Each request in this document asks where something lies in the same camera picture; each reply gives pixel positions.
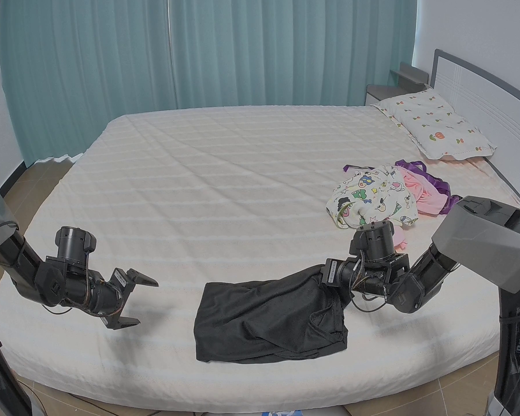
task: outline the headboard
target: headboard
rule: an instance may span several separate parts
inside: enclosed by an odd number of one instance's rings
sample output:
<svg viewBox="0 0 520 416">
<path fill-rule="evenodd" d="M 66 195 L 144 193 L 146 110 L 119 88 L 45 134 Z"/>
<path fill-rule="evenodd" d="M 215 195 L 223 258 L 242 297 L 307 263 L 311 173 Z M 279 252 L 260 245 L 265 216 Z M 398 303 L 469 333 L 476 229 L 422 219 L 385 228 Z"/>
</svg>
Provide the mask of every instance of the headboard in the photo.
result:
<svg viewBox="0 0 520 416">
<path fill-rule="evenodd" d="M 520 197 L 520 91 L 440 49 L 435 50 L 431 87 L 497 146 L 486 159 Z"/>
</svg>

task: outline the nightstand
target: nightstand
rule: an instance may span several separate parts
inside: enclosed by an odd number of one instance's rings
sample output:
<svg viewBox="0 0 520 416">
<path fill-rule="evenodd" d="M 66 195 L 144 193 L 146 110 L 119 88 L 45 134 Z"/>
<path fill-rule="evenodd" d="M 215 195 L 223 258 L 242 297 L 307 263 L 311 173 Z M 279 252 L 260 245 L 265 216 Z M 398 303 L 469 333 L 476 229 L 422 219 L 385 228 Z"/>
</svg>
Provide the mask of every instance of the nightstand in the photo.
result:
<svg viewBox="0 0 520 416">
<path fill-rule="evenodd" d="M 418 93 L 426 89 L 429 80 L 428 73 L 404 62 L 401 62 L 398 71 L 391 70 L 390 73 L 397 76 L 399 85 L 396 87 L 368 85 L 366 87 L 366 101 L 364 105 L 372 105 L 397 95 Z"/>
</svg>

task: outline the bed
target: bed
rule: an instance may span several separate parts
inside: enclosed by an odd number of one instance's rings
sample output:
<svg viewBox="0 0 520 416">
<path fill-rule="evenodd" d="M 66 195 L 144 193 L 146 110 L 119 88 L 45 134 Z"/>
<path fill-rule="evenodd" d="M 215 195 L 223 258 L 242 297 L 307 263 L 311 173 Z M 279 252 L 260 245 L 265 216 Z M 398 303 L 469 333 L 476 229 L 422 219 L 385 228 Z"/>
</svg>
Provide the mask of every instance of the bed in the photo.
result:
<svg viewBox="0 0 520 416">
<path fill-rule="evenodd" d="M 485 83 L 472 81 L 471 73 Z M 500 130 L 503 114 L 520 125 L 520 111 L 508 105 L 509 97 L 520 98 L 497 81 L 436 52 L 432 84 L 498 149 L 489 161 L 426 163 L 455 194 L 520 206 L 520 175 L 498 152 L 504 144 L 512 148 L 509 140 L 520 151 L 516 129 L 508 123 L 508 136 Z M 106 277 L 114 267 L 133 267 L 160 287 L 137 287 L 124 315 L 141 324 L 114 332 L 80 312 L 47 313 L 21 298 L 4 276 L 4 355 L 21 376 L 62 391 L 125 406 L 212 413 L 348 404 L 477 361 L 499 348 L 498 296 L 494 285 L 464 267 L 415 314 L 389 306 L 365 315 L 348 307 L 348 348 L 331 356 L 274 364 L 194 357 L 194 316 L 206 282 L 281 278 L 329 256 L 346 257 L 354 232 L 338 229 L 325 211 L 333 188 L 346 178 L 343 166 L 420 158 L 374 107 L 213 107 L 115 119 L 45 200 L 25 235 L 41 256 L 55 255 L 56 230 L 81 227 L 97 238 L 92 268 Z M 442 219 L 422 216 L 406 230 L 411 261 L 427 249 Z"/>
</svg>

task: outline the black garment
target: black garment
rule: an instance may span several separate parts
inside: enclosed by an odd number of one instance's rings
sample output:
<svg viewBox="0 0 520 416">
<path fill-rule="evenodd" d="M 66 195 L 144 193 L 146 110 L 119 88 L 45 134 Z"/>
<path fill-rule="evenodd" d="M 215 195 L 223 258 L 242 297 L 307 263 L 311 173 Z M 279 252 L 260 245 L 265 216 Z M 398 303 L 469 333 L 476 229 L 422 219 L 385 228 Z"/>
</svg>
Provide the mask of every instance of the black garment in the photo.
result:
<svg viewBox="0 0 520 416">
<path fill-rule="evenodd" d="M 346 291 L 316 265 L 276 281 L 207 283 L 194 321 L 199 361 L 313 359 L 347 348 Z"/>
</svg>

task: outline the white pillow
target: white pillow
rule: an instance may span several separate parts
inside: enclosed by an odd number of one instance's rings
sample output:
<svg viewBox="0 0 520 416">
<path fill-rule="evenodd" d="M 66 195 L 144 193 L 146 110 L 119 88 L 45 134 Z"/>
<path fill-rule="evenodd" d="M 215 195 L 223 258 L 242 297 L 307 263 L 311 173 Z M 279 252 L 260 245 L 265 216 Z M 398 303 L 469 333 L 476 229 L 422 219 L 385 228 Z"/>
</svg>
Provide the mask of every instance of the white pillow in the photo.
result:
<svg viewBox="0 0 520 416">
<path fill-rule="evenodd" d="M 491 156 L 496 146 L 455 113 L 433 88 L 399 95 L 374 105 L 404 130 L 428 159 Z"/>
</svg>

